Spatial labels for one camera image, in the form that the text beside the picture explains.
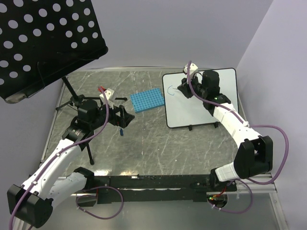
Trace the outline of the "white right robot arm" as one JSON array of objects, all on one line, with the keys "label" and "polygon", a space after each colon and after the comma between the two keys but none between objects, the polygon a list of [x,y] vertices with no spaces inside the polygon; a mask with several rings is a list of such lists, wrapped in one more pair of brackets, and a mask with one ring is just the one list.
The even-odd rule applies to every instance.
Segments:
[{"label": "white right robot arm", "polygon": [[205,70],[201,80],[198,80],[197,72],[185,67],[183,73],[186,77],[181,80],[178,90],[188,99],[193,96],[200,99],[203,107],[224,126],[238,147],[233,162],[211,170],[210,187],[220,191],[234,179],[247,179],[269,172],[273,162],[272,139],[251,128],[231,100],[221,93],[217,71]]}]

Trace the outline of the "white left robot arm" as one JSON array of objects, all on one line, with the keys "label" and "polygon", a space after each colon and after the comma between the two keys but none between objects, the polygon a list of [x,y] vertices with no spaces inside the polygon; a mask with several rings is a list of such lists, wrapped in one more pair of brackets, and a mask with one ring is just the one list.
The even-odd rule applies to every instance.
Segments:
[{"label": "white left robot arm", "polygon": [[108,123],[126,128],[134,118],[122,105],[108,101],[98,106],[94,100],[83,101],[52,154],[21,186],[14,184],[9,188],[9,229],[13,229],[14,218],[40,228],[53,209],[71,194],[79,190],[91,192],[95,186],[94,173],[82,167],[62,182],[56,181],[70,162],[89,147],[89,142],[98,135],[97,129],[102,132]]}]

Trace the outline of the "white whiteboard black frame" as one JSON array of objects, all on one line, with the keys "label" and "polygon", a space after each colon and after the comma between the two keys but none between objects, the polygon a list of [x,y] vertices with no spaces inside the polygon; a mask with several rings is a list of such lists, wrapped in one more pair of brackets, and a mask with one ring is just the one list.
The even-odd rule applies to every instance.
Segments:
[{"label": "white whiteboard black frame", "polygon": [[[226,95],[234,108],[238,110],[236,70],[234,68],[217,69],[220,78],[220,92]],[[166,125],[169,128],[205,125],[217,120],[203,107],[196,97],[187,99],[177,87],[186,77],[184,73],[169,73],[162,77],[165,98]]]}]

